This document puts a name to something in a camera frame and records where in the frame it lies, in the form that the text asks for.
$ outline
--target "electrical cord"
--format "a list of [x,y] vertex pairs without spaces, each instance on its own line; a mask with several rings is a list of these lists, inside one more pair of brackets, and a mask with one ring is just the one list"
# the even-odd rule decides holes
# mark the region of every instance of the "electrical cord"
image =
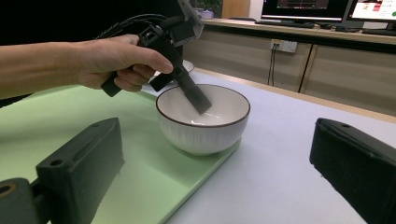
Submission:
[[271,79],[272,86],[274,86],[275,54],[276,54],[277,47],[278,47],[278,44],[274,44],[271,49],[270,69],[268,71],[267,85],[270,85],[270,79]]
[[114,36],[121,32],[125,27],[132,24],[145,23],[147,25],[153,25],[154,21],[164,21],[166,19],[167,18],[161,14],[142,14],[134,16],[126,19],[125,21],[115,23],[110,28],[99,34],[99,36],[97,36],[95,39],[103,39]]

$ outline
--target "table surface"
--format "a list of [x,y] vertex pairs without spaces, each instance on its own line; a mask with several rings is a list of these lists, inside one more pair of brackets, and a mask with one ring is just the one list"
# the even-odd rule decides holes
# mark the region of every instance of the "table surface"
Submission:
[[166,223],[365,223],[309,162],[315,122],[335,119],[396,147],[396,118],[201,69],[191,77],[239,91],[251,113],[239,148]]

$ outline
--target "computer monitor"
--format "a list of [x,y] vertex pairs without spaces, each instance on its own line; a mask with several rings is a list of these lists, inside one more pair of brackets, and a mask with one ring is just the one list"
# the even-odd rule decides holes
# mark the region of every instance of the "computer monitor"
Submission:
[[387,22],[388,29],[396,31],[395,0],[353,0],[348,20]]
[[264,0],[262,20],[341,22],[348,0]]

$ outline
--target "white bowl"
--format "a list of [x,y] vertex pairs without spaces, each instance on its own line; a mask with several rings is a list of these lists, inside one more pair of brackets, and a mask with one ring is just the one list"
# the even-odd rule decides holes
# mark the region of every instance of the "white bowl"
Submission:
[[250,103],[237,91],[198,85],[212,106],[200,115],[180,87],[157,98],[160,128],[176,147],[193,155],[209,155],[235,144],[248,123]]

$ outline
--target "hand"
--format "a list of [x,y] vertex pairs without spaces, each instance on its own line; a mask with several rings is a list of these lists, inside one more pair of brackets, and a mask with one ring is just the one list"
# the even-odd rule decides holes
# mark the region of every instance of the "hand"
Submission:
[[78,83],[100,89],[111,72],[117,71],[114,82],[118,87],[125,91],[140,91],[156,71],[165,74],[173,71],[172,64],[159,52],[138,47],[138,40],[137,35],[121,35],[80,42],[88,66],[82,67]]

